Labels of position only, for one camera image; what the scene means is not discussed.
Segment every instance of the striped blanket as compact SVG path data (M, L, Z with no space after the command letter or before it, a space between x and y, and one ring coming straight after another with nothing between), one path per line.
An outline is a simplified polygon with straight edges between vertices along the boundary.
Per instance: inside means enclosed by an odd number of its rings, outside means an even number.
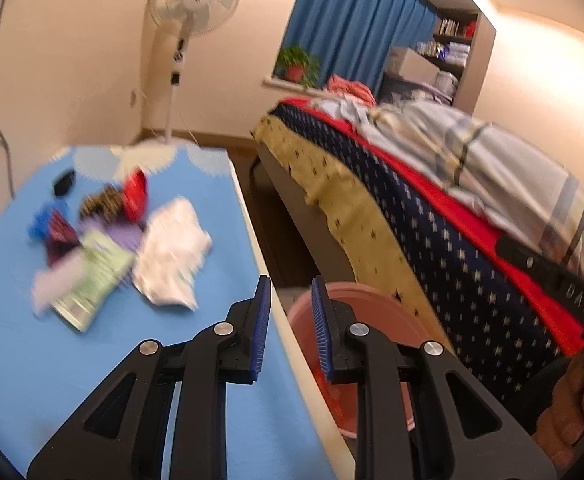
M313 106L419 171L491 224L584 278L584 187L520 137L426 100Z

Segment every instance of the white ironing board edge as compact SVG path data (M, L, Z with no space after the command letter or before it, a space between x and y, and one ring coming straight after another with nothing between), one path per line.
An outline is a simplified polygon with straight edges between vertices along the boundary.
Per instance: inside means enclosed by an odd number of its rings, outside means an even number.
M245 199L243 198L243 192L241 191L241 186L239 185L239 180L236 176L236 171L232 161L230 161L230 171L232 173L232 181L236 189L236 194L238 195L239 203L241 204L243 218L245 218L249 242L254 253L257 267L261 274L269 276L267 265L265 264L261 247L259 246L254 227L249 218L248 209L245 204ZM312 376L310 367L307 365L307 361L301 352L296 337L294 337L292 327L287 321L287 316L285 315L281 302L278 299L274 284L272 284L271 301L272 318L277 325L278 335L280 335L281 341L283 342L283 348L285 348L285 354L287 355L292 372L294 373L294 378L296 379L301 396L307 406L307 410L310 413L310 418L312 419L314 427L323 443L323 448L328 457L329 463L339 480L352 480L355 474L354 457L352 457L352 453L350 453L344 438L341 433L339 433L339 428L334 422L328 406L321 395L321 391Z

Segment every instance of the baseboard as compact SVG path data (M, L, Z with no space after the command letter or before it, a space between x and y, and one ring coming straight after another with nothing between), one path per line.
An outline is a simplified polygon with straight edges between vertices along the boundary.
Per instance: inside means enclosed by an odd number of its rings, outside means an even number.
M163 134L164 130L154 130L153 132L149 128L143 128L140 134L138 134L133 140L133 144L141 142L142 140L152 139L154 134ZM190 132L185 130L174 130L172 132L174 137L179 137L180 139L191 139L191 136L197 140L200 146L206 146L208 148L237 148L240 150L256 150L256 142L251 137L235 137L222 134L210 134L204 132Z

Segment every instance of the pink clothing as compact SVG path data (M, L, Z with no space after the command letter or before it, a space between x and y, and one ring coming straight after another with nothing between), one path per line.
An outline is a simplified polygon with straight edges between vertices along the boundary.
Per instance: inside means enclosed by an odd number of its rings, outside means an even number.
M341 97L354 97L367 107L371 108L376 106L376 100L372 95L372 91L361 82L348 81L347 79L334 74L329 78L325 85L325 89L328 92Z

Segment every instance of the pink bucket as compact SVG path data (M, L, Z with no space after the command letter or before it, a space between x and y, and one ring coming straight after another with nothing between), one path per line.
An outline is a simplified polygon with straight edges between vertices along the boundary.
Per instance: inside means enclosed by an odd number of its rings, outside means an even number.
M350 304L358 321L382 330L392 341L420 346L430 339L421 323L410 316L405 307L392 296L360 283L328 283L327 289L330 299ZM357 387L356 384L329 384L321 372L310 291L296 300L287 319L339 431L344 436L356 438ZM413 416L408 390L406 384L401 386L405 415L411 429Z

